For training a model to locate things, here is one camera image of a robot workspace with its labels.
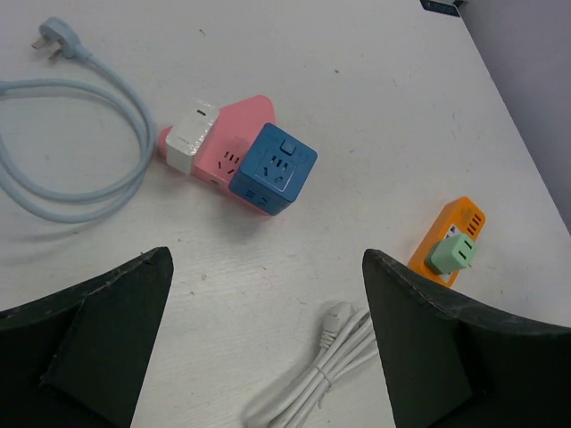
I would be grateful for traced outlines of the dark blue cube socket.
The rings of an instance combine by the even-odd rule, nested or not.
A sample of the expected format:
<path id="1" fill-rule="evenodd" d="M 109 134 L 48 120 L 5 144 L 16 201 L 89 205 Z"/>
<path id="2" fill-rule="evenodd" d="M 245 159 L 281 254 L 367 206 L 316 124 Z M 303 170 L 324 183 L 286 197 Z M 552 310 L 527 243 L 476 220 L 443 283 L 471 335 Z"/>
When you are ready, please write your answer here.
<path id="1" fill-rule="evenodd" d="M 308 145 L 265 124 L 233 175 L 228 189 L 270 216 L 297 199 L 316 160 Z"/>

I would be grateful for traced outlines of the white charger plug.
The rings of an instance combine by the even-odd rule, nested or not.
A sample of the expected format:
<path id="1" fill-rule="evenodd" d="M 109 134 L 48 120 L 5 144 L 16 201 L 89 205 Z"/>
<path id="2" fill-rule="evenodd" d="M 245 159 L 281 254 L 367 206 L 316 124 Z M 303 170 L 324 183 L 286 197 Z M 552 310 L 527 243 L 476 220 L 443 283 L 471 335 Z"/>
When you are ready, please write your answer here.
<path id="1" fill-rule="evenodd" d="M 194 157 L 219 116 L 219 108 L 197 98 L 165 137 L 166 163 L 180 173 L 192 172 Z"/>

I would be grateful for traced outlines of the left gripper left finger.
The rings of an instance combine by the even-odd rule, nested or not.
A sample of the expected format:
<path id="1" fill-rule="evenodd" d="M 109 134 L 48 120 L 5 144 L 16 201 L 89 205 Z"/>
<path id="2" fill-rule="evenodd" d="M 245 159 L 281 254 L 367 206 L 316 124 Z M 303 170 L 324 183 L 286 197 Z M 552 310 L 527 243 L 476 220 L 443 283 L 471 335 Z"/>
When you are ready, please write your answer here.
<path id="1" fill-rule="evenodd" d="M 170 250 L 1 313 L 3 427 L 129 427 L 170 292 Z"/>

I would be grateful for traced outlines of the green charger plug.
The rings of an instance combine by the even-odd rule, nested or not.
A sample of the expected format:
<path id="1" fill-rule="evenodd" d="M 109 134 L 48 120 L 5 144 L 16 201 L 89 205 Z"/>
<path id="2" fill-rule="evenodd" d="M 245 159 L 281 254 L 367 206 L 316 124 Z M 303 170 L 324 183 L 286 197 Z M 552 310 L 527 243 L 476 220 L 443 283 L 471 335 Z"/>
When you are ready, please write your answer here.
<path id="1" fill-rule="evenodd" d="M 425 263 L 435 274 L 446 275 L 469 267 L 476 251 L 477 244 L 468 235 L 453 235 L 437 242 Z"/>

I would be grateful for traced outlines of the pink triangular power strip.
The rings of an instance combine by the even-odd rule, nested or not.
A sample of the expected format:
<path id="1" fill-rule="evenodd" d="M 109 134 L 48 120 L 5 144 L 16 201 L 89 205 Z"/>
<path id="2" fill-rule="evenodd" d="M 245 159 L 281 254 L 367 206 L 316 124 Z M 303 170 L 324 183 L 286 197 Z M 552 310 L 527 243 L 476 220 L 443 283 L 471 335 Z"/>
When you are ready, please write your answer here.
<path id="1" fill-rule="evenodd" d="M 219 108 L 219 116 L 195 155 L 189 175 L 240 201 L 240 197 L 229 191 L 228 185 L 262 127 L 275 122 L 273 103 L 265 95 Z M 164 128 L 157 138 L 158 155 L 165 161 L 165 137 L 172 126 Z"/>

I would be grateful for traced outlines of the orange power strip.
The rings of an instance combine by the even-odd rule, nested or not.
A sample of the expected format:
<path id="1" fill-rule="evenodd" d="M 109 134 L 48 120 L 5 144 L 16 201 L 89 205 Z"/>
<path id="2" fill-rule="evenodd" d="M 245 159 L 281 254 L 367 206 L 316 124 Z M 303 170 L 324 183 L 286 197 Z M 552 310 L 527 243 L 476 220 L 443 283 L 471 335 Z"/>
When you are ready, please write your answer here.
<path id="1" fill-rule="evenodd" d="M 446 204 L 410 258 L 408 268 L 445 287 L 452 287 L 459 272 L 437 275 L 425 263 L 433 246 L 453 235 L 466 234 L 474 242 L 482 232 L 485 214 L 467 196 Z"/>

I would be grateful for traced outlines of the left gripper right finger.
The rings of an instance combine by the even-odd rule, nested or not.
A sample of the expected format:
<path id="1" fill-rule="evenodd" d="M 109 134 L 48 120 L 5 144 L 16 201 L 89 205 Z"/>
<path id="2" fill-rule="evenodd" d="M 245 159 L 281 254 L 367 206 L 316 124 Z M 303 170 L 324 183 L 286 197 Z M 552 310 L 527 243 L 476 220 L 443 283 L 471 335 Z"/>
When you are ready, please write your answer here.
<path id="1" fill-rule="evenodd" d="M 567 327 L 485 305 L 379 250 L 362 271 L 397 426 L 569 426 Z"/>

